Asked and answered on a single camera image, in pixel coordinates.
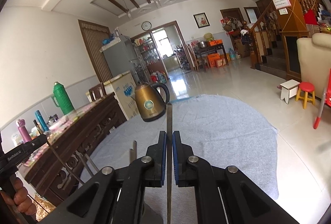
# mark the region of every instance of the gold electric kettle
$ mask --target gold electric kettle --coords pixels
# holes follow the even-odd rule
[[[161,94],[157,91],[160,87],[166,93],[166,100],[164,102]],[[144,122],[152,122],[162,117],[166,110],[166,104],[169,102],[170,94],[168,87],[163,83],[155,83],[149,85],[142,83],[137,85],[134,89],[134,95],[131,96],[137,103],[137,107],[141,118]]]

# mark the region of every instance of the framed picture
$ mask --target framed picture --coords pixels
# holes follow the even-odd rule
[[[195,22],[198,25],[198,28],[210,26],[206,13],[199,13],[199,14],[195,14],[193,16],[194,16]]]

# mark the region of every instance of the human hand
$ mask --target human hand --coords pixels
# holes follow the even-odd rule
[[[12,200],[12,198],[10,198],[4,191],[0,191],[5,203],[10,206],[17,205],[17,210],[21,213],[25,213],[26,215],[35,214],[37,212],[37,208],[28,197],[28,190],[23,187],[22,180],[16,178],[13,186],[16,189],[14,200]]]

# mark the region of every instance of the cream sofa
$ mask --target cream sofa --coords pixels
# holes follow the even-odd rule
[[[322,97],[331,68],[331,35],[316,33],[312,38],[299,38],[297,51],[301,80],[315,86],[315,95]]]

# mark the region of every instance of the red stool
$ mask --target red stool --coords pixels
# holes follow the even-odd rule
[[[304,97],[300,96],[301,91],[305,92]],[[308,98],[308,93],[312,93],[312,98]],[[309,82],[301,82],[299,84],[299,90],[297,91],[297,97],[295,101],[303,99],[303,109],[307,107],[307,101],[311,101],[313,105],[315,105],[315,87]]]

